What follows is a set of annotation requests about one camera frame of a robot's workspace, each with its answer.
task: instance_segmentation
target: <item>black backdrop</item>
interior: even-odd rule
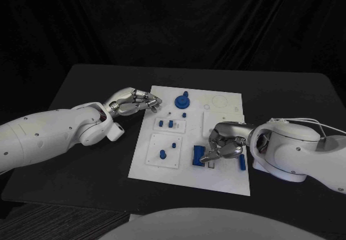
[[[345,9],[336,0],[3,0],[0,124],[48,109],[76,63],[317,72],[343,99]]]

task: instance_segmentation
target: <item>gray carpet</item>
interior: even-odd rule
[[[0,240],[95,240],[128,218],[105,210],[25,204],[0,219]]]

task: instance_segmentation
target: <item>small blue part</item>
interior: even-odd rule
[[[242,171],[247,170],[245,156],[244,156],[244,154],[239,155],[239,169],[241,169]]]
[[[206,148],[203,146],[193,146],[193,161],[192,161],[192,165],[195,166],[205,166],[205,163],[200,162],[200,158],[205,155],[205,150]]]
[[[164,150],[160,151],[160,159],[164,159],[167,157]]]
[[[174,106],[179,109],[186,109],[190,105],[189,93],[185,91],[183,95],[174,99]]]

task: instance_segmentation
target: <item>table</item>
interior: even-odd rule
[[[329,78],[319,73],[254,72],[78,64],[72,67],[53,109],[104,102],[111,94],[151,85],[242,94],[245,121],[310,117],[345,129],[346,109]],[[128,178],[144,112],[118,117],[125,134],[14,170],[1,198],[149,214],[183,207],[229,209],[275,219],[311,232],[346,233],[346,195],[311,177],[301,183],[248,169],[251,196]],[[251,166],[254,158],[248,157]]]

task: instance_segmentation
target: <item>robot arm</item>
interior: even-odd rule
[[[303,182],[309,175],[332,190],[346,193],[346,136],[320,138],[310,127],[286,120],[271,120],[260,127],[221,122],[209,145],[212,151],[200,162],[236,158],[247,145],[254,160],[275,177]]]
[[[0,126],[0,172],[63,154],[76,143],[89,146],[124,133],[114,118],[160,106],[162,99],[128,87],[104,104],[85,103],[27,115]]]

